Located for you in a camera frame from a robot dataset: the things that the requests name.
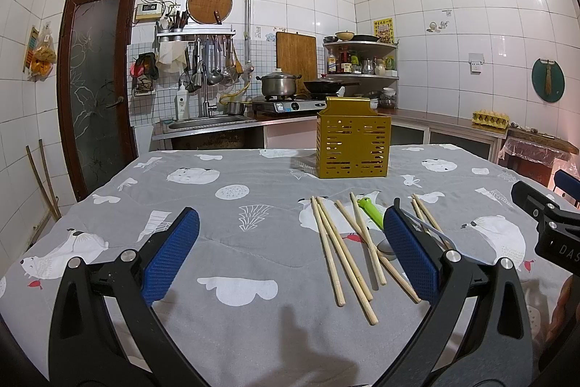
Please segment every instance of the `stainless steel sink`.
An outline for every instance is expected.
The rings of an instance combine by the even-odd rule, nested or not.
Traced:
[[[164,124],[163,128],[165,129],[165,133],[169,133],[183,130],[205,129],[220,125],[229,125],[230,123],[248,123],[255,121],[242,115],[216,115],[214,117],[177,120],[169,124]]]

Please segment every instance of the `door handle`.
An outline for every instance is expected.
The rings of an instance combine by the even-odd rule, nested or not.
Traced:
[[[119,97],[117,97],[117,100],[114,103],[107,104],[105,106],[105,109],[110,109],[111,107],[118,106],[119,104],[122,104],[124,100],[125,98],[122,95],[120,95]]]

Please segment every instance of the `plastic bag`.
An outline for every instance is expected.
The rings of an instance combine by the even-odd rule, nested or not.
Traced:
[[[36,58],[38,61],[56,63],[56,53],[54,52],[50,22],[42,27],[37,43],[33,49],[33,58]]]
[[[33,58],[30,62],[30,70],[33,75],[40,75],[43,78],[50,74],[52,68],[53,64],[50,61],[41,61],[39,59]]]

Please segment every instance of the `wooden door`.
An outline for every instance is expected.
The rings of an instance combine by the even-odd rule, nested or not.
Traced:
[[[127,45],[134,0],[66,0],[57,102],[76,199],[109,182],[136,156],[129,123]]]

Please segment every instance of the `gray tablecloth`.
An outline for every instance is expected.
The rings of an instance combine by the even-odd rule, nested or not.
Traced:
[[[428,309],[387,275],[378,288],[362,245],[331,201],[349,192],[385,210],[395,197],[412,211],[422,195],[464,253],[520,270],[535,342],[541,345],[566,271],[534,253],[536,223],[511,202],[520,177],[453,145],[391,147],[387,178],[318,179],[314,150],[151,152],[74,205],[0,280],[0,312],[47,375],[50,318],[73,255],[116,258],[166,229],[185,207],[199,212],[199,238],[155,311],[192,365],[215,386],[349,386],[372,383],[395,359]],[[572,206],[553,196],[562,208]],[[347,246],[373,288],[370,326],[337,258],[346,306],[336,305],[312,195],[328,199]],[[370,221],[372,237],[384,235]],[[395,266],[401,270],[398,262]],[[129,356],[138,351],[109,304]]]

